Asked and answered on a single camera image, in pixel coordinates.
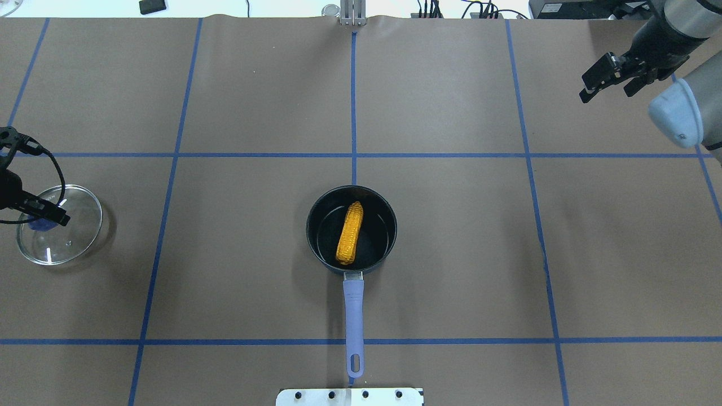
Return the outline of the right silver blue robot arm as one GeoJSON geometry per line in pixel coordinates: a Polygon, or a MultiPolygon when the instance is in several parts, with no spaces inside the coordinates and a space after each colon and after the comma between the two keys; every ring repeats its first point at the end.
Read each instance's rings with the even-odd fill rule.
{"type": "Polygon", "coordinates": [[[689,68],[694,52],[720,36],[719,1],[650,1],[647,21],[622,53],[608,52],[583,74],[579,98],[622,85],[632,97],[665,82],[640,108],[648,131],[679,149],[720,157],[720,51],[689,68]]]}

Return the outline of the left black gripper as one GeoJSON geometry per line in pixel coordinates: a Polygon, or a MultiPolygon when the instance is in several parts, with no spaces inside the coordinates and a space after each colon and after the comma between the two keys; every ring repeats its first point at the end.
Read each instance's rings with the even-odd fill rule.
{"type": "Polygon", "coordinates": [[[21,223],[40,220],[67,226],[70,221],[70,216],[61,206],[23,190],[21,178],[7,169],[1,170],[1,209],[21,211],[27,216],[21,223]]]}

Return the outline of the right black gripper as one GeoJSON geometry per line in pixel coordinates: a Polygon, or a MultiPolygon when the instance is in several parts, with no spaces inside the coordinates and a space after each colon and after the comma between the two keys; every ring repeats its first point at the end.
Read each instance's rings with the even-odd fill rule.
{"type": "Polygon", "coordinates": [[[631,98],[643,87],[670,77],[688,61],[691,51],[691,36],[679,32],[666,20],[648,20],[635,33],[624,56],[611,52],[603,54],[581,75],[584,88],[579,93],[580,100],[588,103],[601,90],[624,82],[627,59],[643,66],[642,74],[624,85],[625,95],[631,98]]]}

